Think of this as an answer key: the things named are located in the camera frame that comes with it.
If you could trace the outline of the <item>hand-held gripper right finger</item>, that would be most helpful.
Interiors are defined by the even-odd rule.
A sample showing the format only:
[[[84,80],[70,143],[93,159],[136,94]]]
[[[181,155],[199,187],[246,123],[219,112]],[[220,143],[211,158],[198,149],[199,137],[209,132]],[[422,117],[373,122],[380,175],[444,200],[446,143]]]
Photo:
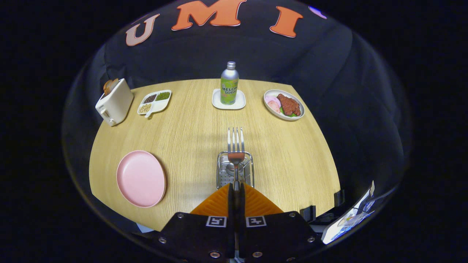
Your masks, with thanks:
[[[239,257],[245,262],[305,262],[324,243],[297,211],[248,215],[252,202],[266,207],[265,196],[249,185],[239,187]]]

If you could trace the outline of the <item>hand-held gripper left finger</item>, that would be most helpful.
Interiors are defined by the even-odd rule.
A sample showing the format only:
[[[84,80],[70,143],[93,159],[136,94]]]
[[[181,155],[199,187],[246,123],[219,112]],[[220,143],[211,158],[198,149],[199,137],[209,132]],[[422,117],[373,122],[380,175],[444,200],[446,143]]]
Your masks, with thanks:
[[[201,203],[204,211],[175,213],[157,235],[157,247],[178,262],[234,258],[234,190],[225,185]]]

